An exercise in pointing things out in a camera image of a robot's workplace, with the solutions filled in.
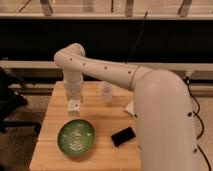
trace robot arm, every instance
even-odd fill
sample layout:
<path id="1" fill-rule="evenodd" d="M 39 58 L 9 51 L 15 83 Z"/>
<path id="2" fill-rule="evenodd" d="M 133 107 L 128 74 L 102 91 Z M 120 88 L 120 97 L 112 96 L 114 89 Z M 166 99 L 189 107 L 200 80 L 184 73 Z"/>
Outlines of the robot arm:
<path id="1" fill-rule="evenodd" d="M 70 45 L 55 54 L 55 63 L 70 75 L 82 72 L 134 91 L 141 170 L 198 171 L 192 105 L 183 81 L 169 71 L 88 59 L 75 48 L 83 49 Z"/>

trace wooden tabletop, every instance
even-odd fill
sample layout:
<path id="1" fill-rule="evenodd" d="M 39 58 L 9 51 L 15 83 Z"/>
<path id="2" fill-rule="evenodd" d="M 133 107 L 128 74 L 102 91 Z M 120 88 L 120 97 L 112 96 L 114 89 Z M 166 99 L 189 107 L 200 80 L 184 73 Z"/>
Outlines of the wooden tabletop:
<path id="1" fill-rule="evenodd" d="M 30 164 L 31 171 L 140 171 L 136 138 L 115 147 L 111 135 L 129 126 L 135 131 L 133 117 L 124 111 L 132 92 L 114 87 L 111 104 L 103 102 L 99 82 L 85 82 L 80 118 L 88 120 L 96 131 L 95 143 L 82 157 L 65 156 L 57 146 L 61 127 L 74 119 L 67 113 L 68 101 L 62 82 L 52 93 L 42 129 Z"/>

